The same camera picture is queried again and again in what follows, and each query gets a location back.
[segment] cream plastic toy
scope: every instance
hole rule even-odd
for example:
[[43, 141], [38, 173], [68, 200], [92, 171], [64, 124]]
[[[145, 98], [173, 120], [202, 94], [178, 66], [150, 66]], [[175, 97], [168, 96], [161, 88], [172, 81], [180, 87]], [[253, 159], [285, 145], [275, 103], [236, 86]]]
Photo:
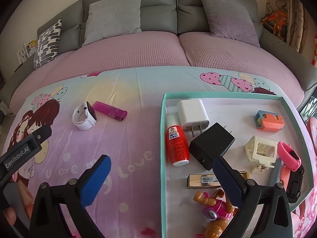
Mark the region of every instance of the cream plastic toy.
[[274, 168], [277, 155], [277, 142], [253, 136], [244, 146], [249, 162], [255, 164], [251, 174], [259, 175], [262, 171]]

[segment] barcode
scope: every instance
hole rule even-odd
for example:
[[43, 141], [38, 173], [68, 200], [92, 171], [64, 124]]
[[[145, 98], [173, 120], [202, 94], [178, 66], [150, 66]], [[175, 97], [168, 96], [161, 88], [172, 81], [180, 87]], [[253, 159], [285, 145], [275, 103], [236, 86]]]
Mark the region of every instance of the barcode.
[[218, 182], [216, 176], [202, 176], [201, 183]]

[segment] sofa armrest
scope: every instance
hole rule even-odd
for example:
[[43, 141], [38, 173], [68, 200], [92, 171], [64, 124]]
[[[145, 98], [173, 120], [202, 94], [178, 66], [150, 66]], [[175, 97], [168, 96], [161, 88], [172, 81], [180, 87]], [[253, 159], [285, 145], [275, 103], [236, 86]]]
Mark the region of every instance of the sofa armrest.
[[26, 60], [16, 72], [9, 78], [7, 83], [0, 90], [0, 99], [7, 105], [10, 105], [11, 98], [15, 90], [34, 71], [33, 68], [34, 54]]
[[317, 68], [265, 28], [260, 38], [260, 46], [291, 70], [304, 91], [308, 91], [317, 84]]

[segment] orange and blue plastic toy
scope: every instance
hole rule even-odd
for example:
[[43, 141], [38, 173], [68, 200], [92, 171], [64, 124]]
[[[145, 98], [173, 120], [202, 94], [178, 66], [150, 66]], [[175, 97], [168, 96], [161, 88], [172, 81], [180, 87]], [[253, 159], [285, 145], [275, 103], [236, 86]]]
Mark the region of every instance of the orange and blue plastic toy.
[[259, 110], [254, 120], [258, 130], [278, 132], [284, 126], [283, 118], [277, 113]]

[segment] cartoon brown hair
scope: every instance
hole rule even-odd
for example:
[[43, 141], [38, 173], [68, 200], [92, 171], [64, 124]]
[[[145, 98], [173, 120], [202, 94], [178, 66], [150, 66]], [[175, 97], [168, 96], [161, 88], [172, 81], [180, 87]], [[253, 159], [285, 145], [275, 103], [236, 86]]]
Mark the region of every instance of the cartoon brown hair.
[[[18, 123], [18, 125], [16, 126], [16, 128], [14, 129], [13, 131], [13, 134], [12, 134], [12, 137], [11, 137], [11, 140], [10, 140], [10, 144], [9, 144], [9, 147], [8, 149], [12, 148], [13, 145], [15, 145], [17, 142], [16, 142], [16, 136], [17, 136], [17, 133], [18, 133], [18, 130], [21, 126], [21, 124], [26, 121], [27, 119], [31, 118], [33, 116], [33, 111], [32, 110], [29, 110], [27, 111], [23, 116], [22, 116], [22, 119], [21, 121]], [[26, 136], [28, 135], [27, 133], [27, 127], [24, 129], [24, 136], [23, 138], [25, 138]]]
[[59, 113], [59, 107], [59, 102], [57, 102], [55, 99], [51, 99], [45, 102], [45, 104], [38, 108], [33, 114], [28, 122], [27, 129], [31, 127], [34, 123], [36, 124], [36, 126], [51, 126], [55, 117]]

